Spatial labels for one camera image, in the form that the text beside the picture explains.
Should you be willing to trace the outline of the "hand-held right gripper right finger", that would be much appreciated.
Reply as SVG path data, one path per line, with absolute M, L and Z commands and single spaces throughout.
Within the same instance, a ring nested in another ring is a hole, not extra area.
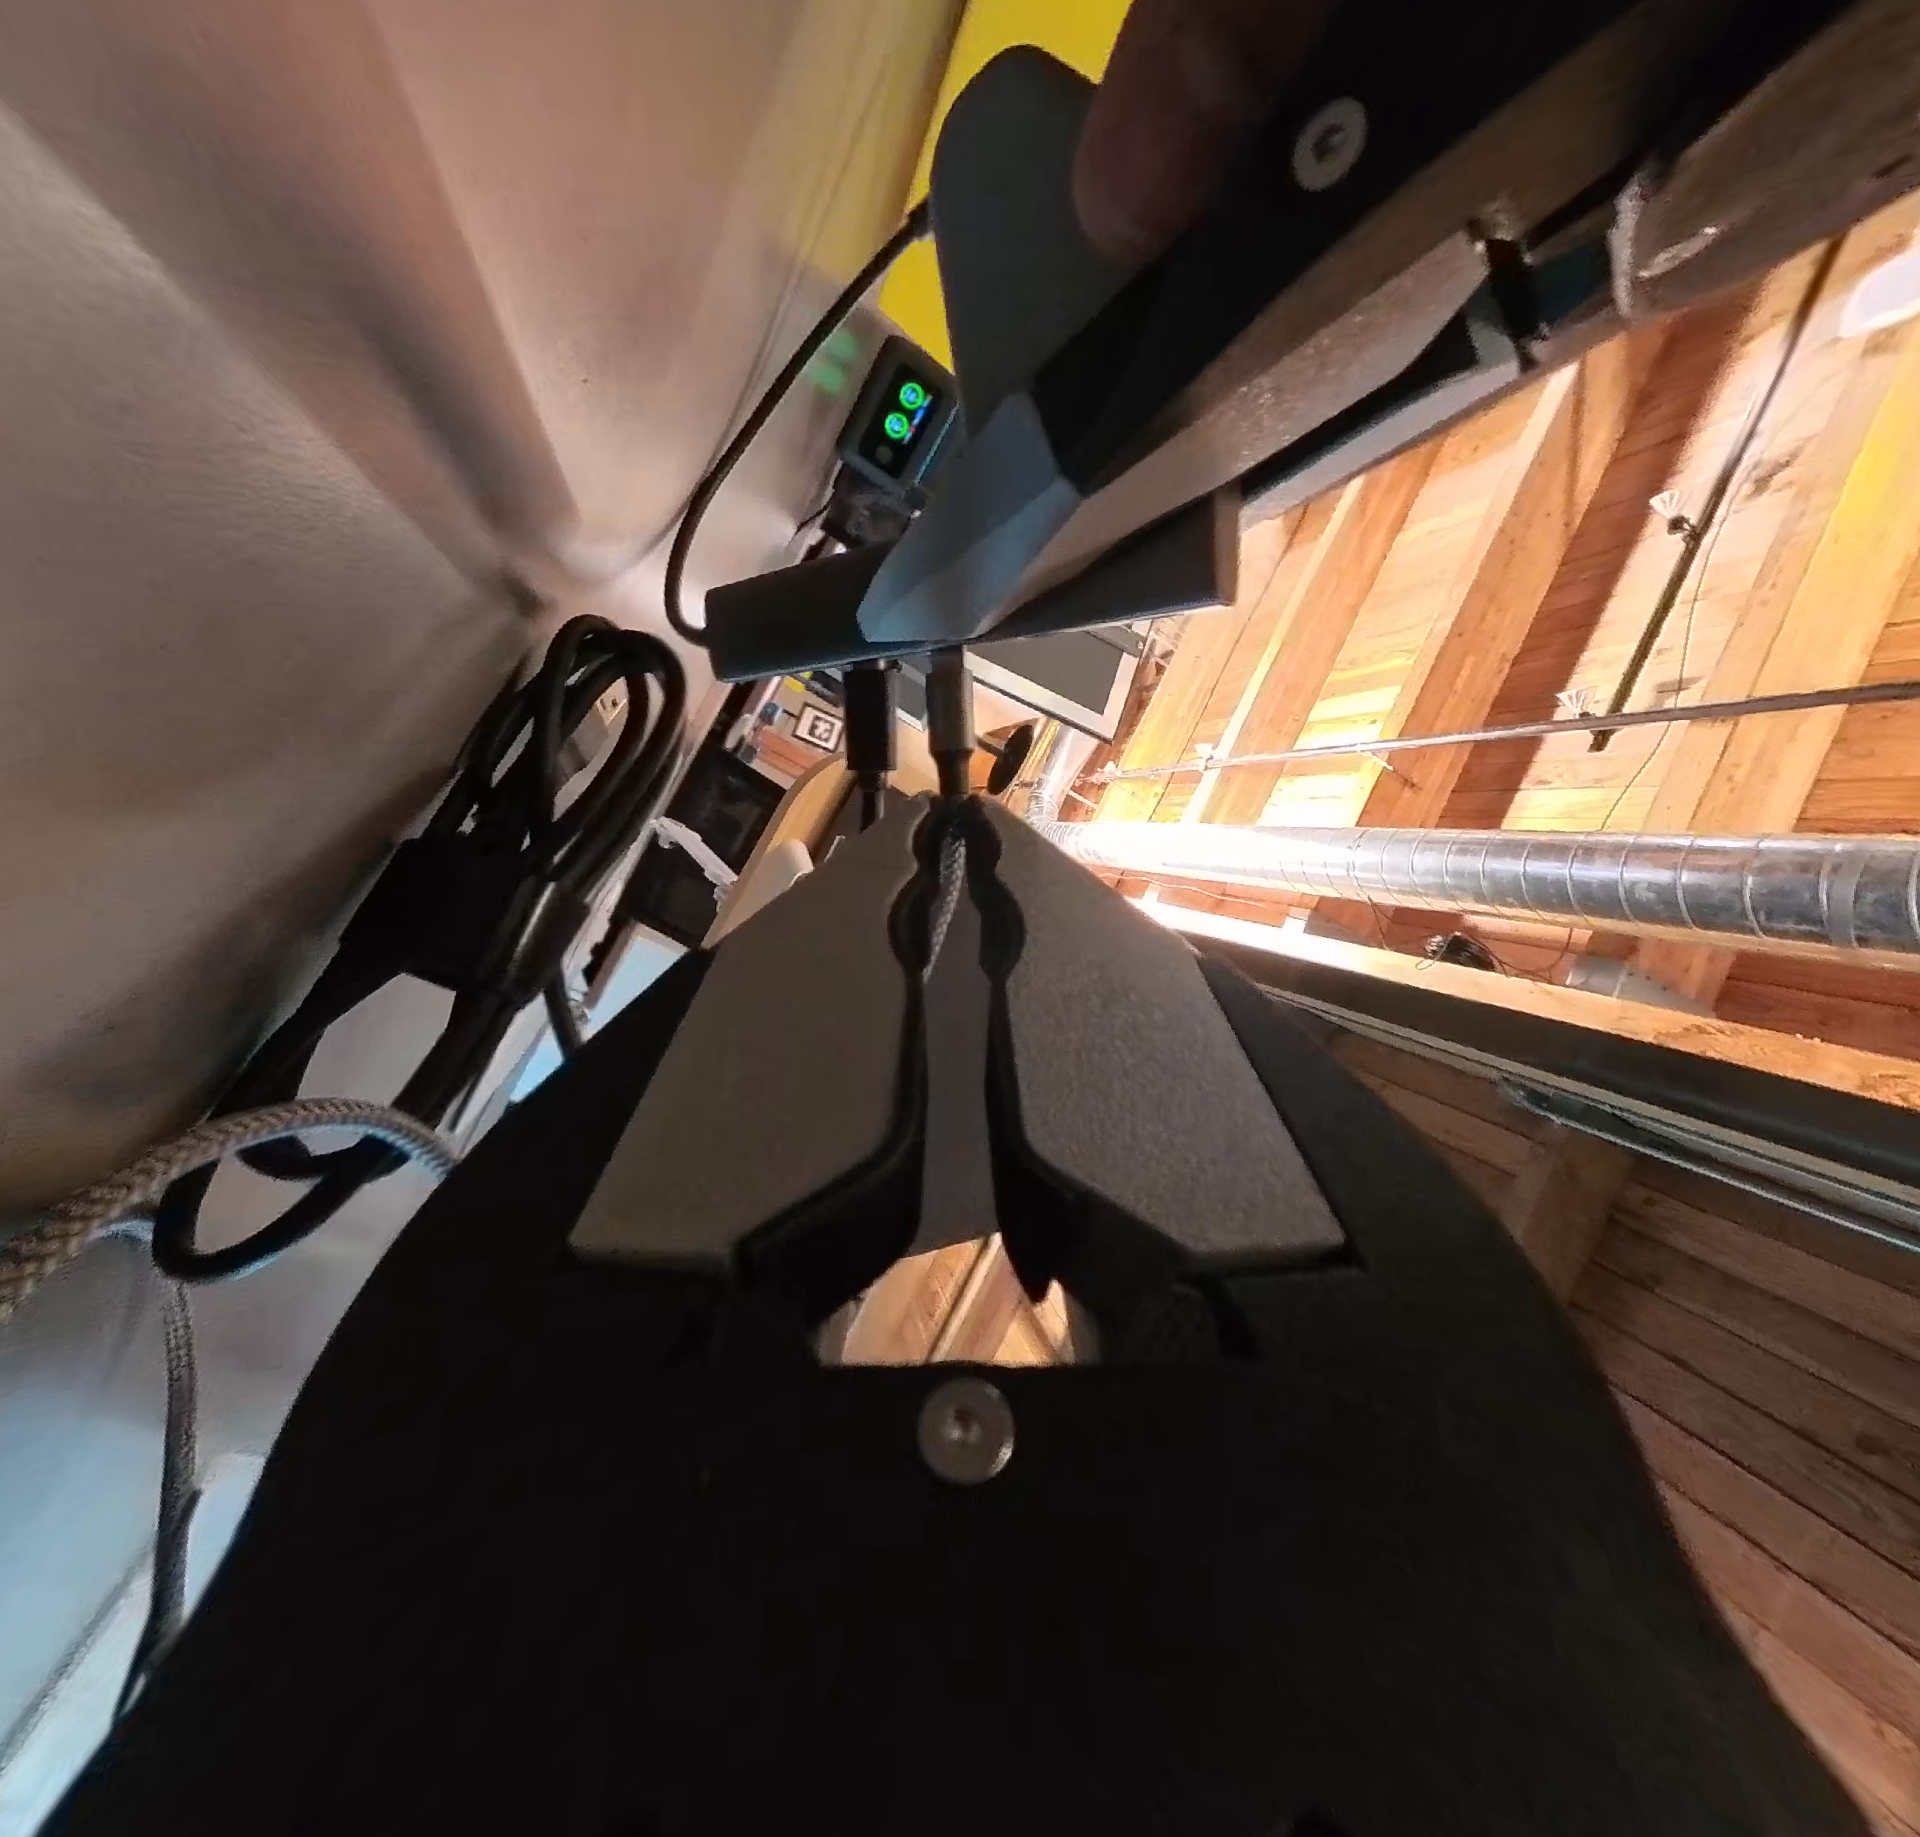
M 996 806 L 971 815 L 983 1110 L 1020 1281 L 1140 1301 L 1347 1234 L 1182 939 Z

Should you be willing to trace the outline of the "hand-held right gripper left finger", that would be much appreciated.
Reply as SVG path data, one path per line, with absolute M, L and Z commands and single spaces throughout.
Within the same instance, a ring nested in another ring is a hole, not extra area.
M 919 1228 L 930 799 L 733 929 L 572 1226 L 650 1269 L 885 1269 Z

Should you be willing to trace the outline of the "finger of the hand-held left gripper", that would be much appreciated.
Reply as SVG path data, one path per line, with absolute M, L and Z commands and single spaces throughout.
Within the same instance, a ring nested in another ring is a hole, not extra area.
M 1128 279 L 1090 245 L 1073 203 L 1093 94 L 1071 64 L 1013 45 L 966 82 L 935 142 L 930 239 L 969 438 Z
M 943 649 L 1229 597 L 1245 505 L 1304 505 L 1529 370 L 1529 252 L 1448 239 L 1117 475 L 1067 467 L 1039 379 L 1003 396 L 862 597 L 873 649 Z

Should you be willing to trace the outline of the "black usb hub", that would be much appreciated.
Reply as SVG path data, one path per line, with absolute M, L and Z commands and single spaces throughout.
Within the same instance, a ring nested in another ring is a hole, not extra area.
M 708 593 L 708 667 L 717 681 L 839 670 L 910 657 L 915 642 L 864 635 L 857 607 L 889 547 L 817 554 Z

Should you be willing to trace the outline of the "person's left hand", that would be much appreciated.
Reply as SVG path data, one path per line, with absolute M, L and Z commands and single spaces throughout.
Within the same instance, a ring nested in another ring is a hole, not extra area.
M 1088 104 L 1073 203 L 1144 265 L 1213 199 L 1346 0 L 1133 0 Z

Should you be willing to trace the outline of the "dark screen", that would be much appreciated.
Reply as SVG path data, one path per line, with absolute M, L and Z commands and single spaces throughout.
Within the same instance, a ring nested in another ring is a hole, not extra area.
M 1142 628 L 1114 624 L 977 642 L 966 664 L 977 686 L 1110 741 L 1142 652 Z

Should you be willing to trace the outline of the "black power meter green display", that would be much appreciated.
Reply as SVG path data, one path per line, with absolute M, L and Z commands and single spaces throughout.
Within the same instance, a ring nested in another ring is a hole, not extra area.
M 835 440 L 829 520 L 853 526 L 859 508 L 915 517 L 960 421 L 954 370 L 887 337 Z

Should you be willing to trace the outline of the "black ceiling conduit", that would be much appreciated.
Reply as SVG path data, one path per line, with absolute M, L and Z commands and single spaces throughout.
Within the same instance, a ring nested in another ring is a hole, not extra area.
M 1589 746 L 1603 748 L 1616 736 L 1633 728 L 1668 728 L 1692 722 L 1734 722 L 1770 715 L 1802 715 L 1827 709 L 1851 709 L 1877 702 L 1913 702 L 1918 701 L 1918 680 L 1883 680 L 1845 688 L 1813 688 L 1774 695 L 1753 695 L 1729 701 L 1690 701 L 1660 708 L 1641 708 L 1633 711 L 1588 711 L 1557 720 L 1533 720 L 1508 724 L 1482 724 L 1473 728 L 1437 731 L 1428 736 L 1378 737 L 1368 741 L 1335 741 L 1323 746 L 1286 746 L 1248 752 L 1213 752 L 1200 757 L 1191 752 L 1187 759 L 1157 766 L 1105 766 L 1094 772 L 1100 785 L 1117 783 L 1153 783 L 1179 775 L 1224 774 L 1229 769 L 1286 768 L 1318 760 L 1338 760 L 1361 757 L 1369 760 L 1389 760 L 1406 752 L 1452 751 L 1502 746 L 1519 741 L 1548 739 L 1588 739 Z

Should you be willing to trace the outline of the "silver ventilation duct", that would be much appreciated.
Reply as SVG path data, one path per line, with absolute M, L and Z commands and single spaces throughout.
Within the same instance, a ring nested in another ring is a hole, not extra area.
M 1918 951 L 1918 843 L 1899 835 L 1633 835 L 1153 821 L 1047 823 L 1083 863 L 1616 932 Z

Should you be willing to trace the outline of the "black ceiling rail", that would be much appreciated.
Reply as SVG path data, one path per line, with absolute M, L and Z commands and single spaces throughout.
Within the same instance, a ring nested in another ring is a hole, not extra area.
M 1650 1038 L 1603 1032 L 1508 1001 L 1373 980 L 1266 951 L 1242 954 L 1237 963 L 1255 983 L 1318 1011 L 1420 1038 L 1507 1076 L 1916 1190 L 1918 1119 L 1911 1109 Z

